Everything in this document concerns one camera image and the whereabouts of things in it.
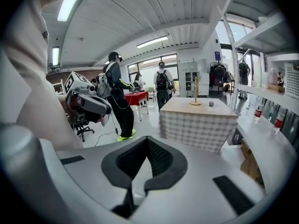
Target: bottle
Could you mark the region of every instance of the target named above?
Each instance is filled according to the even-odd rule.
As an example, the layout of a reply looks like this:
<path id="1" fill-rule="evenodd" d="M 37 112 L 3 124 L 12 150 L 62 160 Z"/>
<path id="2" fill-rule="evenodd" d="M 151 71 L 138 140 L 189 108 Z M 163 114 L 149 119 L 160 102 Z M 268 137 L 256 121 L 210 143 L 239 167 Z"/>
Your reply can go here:
<path id="1" fill-rule="evenodd" d="M 263 107 L 265 106 L 265 99 L 262 97 L 258 97 L 258 102 L 256 105 L 256 111 L 254 112 L 254 120 L 255 123 L 258 123 L 261 115 L 262 115 L 262 111 L 263 111 Z"/>
<path id="2" fill-rule="evenodd" d="M 272 106 L 271 109 L 270 109 L 270 113 L 269 113 L 268 121 L 271 121 L 271 118 L 272 118 L 272 116 L 273 116 L 273 113 L 274 113 L 274 106 Z"/>
<path id="3" fill-rule="evenodd" d="M 276 131 L 276 134 L 279 132 L 280 128 L 282 127 L 282 124 L 285 119 L 285 113 L 286 113 L 286 109 L 284 107 L 280 107 L 276 117 L 276 121 L 274 123 L 274 130 Z"/>

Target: neon yellow shoe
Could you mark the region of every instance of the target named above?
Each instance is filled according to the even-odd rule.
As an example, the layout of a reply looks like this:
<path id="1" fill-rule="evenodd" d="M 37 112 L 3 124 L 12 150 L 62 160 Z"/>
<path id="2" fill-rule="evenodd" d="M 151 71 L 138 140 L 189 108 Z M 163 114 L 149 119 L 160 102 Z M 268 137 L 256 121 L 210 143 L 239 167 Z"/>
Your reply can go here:
<path id="1" fill-rule="evenodd" d="M 121 137 L 121 136 L 119 136 L 119 137 L 117 138 L 117 141 L 120 142 L 120 141 L 128 140 L 128 139 L 131 139 L 131 138 L 132 138 L 132 137 Z"/>

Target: checkered tablecloth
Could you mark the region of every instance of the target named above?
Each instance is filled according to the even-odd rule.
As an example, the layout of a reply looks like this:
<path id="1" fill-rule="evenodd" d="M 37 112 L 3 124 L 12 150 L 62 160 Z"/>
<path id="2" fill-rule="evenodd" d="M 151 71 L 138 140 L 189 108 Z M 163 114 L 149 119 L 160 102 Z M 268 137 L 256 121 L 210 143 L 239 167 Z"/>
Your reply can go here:
<path id="1" fill-rule="evenodd" d="M 161 138 L 218 153 L 236 124 L 236 117 L 161 110 L 159 135 Z"/>

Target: white floor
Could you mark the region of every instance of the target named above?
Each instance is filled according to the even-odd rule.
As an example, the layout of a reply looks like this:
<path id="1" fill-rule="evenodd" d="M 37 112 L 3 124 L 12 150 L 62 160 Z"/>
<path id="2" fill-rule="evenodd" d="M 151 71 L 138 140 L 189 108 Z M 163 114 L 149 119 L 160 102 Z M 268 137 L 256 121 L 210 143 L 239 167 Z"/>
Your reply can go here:
<path id="1" fill-rule="evenodd" d="M 142 121 L 139 121 L 136 106 L 132 106 L 132 109 L 134 111 L 134 129 L 136 129 L 134 139 L 145 135 L 157 135 L 158 133 L 159 112 L 157 102 L 153 102 L 153 100 L 150 99 L 148 104 L 149 114 L 146 113 L 146 108 L 141 109 Z M 116 133 L 111 133 L 115 132 L 115 127 L 111 116 L 113 117 L 115 125 L 118 128 L 119 134 L 121 133 L 120 126 L 114 114 L 110 115 L 109 121 L 105 127 L 103 127 L 101 123 L 95 124 L 90 122 L 89 127 L 95 130 L 95 133 L 87 132 L 84 134 L 84 147 L 94 147 L 117 142 L 118 136 L 116 135 Z M 225 159 L 237 169 L 240 169 L 241 163 L 245 160 L 240 147 L 229 146 L 227 142 L 223 145 L 220 154 L 223 159 Z M 132 191 L 136 205 L 140 204 L 144 200 L 144 183 L 150 178 L 152 178 L 150 162 L 148 161 L 148 159 L 146 159 L 137 176 L 132 182 Z"/>

